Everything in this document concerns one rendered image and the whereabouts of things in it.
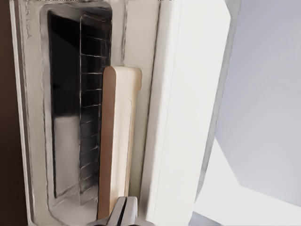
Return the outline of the pale beige door handle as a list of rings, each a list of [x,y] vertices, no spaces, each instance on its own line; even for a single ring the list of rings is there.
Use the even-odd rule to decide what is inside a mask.
[[[108,66],[103,72],[97,218],[106,218],[120,196],[128,196],[139,68]]]

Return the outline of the white oven door with window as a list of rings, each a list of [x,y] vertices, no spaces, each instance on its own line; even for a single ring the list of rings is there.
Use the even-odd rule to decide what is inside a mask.
[[[110,23],[102,28],[110,39],[106,67],[133,67],[142,72],[128,190],[128,196],[140,197],[160,3],[14,0],[9,6],[29,223],[84,226],[98,219],[98,196],[80,204],[80,18],[95,16]]]

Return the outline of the white oven body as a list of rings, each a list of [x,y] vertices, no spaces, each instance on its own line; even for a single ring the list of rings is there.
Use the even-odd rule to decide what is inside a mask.
[[[139,215],[187,226],[214,141],[242,0],[160,4]]]

